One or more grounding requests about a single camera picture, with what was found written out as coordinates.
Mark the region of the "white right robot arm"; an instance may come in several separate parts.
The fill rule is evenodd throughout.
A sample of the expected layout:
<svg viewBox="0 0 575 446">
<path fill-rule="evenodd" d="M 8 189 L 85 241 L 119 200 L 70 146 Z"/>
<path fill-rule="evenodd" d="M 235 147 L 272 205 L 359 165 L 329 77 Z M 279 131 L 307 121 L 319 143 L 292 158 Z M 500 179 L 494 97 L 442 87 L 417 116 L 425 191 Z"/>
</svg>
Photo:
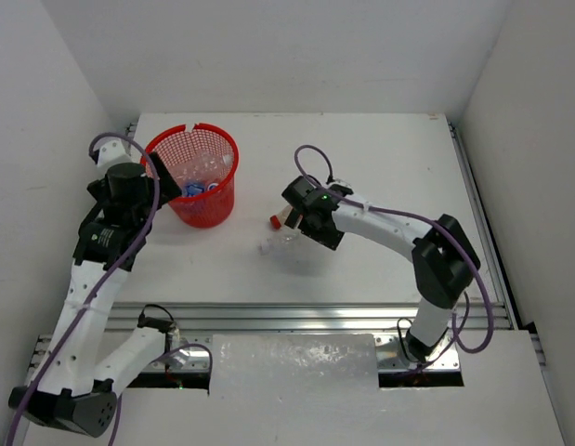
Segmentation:
<svg viewBox="0 0 575 446">
<path fill-rule="evenodd" d="M 447 332 L 462 292 L 481 263 L 457 219 L 442 215 L 434 226 L 411 217 L 364 210 L 360 197 L 337 183 L 322 190 L 300 176 L 282 192 L 291 206 L 286 226 L 336 250 L 355 234 L 378 243 L 412 263 L 421 300 L 400 348 L 408 362 L 425 362 Z"/>
</svg>

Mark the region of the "clear bottle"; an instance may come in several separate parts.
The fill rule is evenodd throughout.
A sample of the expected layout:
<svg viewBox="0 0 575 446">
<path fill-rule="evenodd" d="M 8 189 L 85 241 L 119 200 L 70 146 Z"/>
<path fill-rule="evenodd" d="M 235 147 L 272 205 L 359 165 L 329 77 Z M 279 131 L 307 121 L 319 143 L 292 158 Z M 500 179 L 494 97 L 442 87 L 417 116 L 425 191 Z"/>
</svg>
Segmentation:
<svg viewBox="0 0 575 446">
<path fill-rule="evenodd" d="M 201 152 L 193 160 L 191 178 L 204 182 L 220 181 L 226 176 L 232 164 L 232 154 Z"/>
</svg>

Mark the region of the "clear bottle sideways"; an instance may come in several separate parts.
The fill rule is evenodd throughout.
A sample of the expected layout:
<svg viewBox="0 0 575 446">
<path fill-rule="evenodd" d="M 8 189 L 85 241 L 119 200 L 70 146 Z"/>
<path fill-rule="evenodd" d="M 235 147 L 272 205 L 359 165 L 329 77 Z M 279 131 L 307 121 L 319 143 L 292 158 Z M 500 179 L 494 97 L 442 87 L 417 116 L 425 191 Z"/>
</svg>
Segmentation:
<svg viewBox="0 0 575 446">
<path fill-rule="evenodd" d="M 258 245 L 260 255 L 269 255 L 271 253 L 285 253 L 295 249 L 301 243 L 302 235 L 291 229 L 283 229 L 273 232 Z"/>
</svg>

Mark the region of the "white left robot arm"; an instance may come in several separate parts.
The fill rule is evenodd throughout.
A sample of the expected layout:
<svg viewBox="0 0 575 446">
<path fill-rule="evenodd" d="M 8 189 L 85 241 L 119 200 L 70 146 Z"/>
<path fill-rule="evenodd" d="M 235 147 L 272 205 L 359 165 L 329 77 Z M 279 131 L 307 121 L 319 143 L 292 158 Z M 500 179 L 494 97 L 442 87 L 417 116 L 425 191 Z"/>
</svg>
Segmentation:
<svg viewBox="0 0 575 446">
<path fill-rule="evenodd" d="M 12 389 L 15 414 L 7 434 L 13 444 L 27 419 L 97 438 L 114 419 L 125 389 L 170 349 L 176 324 L 140 314 L 120 347 L 97 362 L 113 302 L 144 247 L 155 213 L 180 194 L 161 158 L 109 167 L 91 183 L 96 204 L 79 229 L 71 282 L 57 326 L 39 368 L 26 386 Z"/>
</svg>

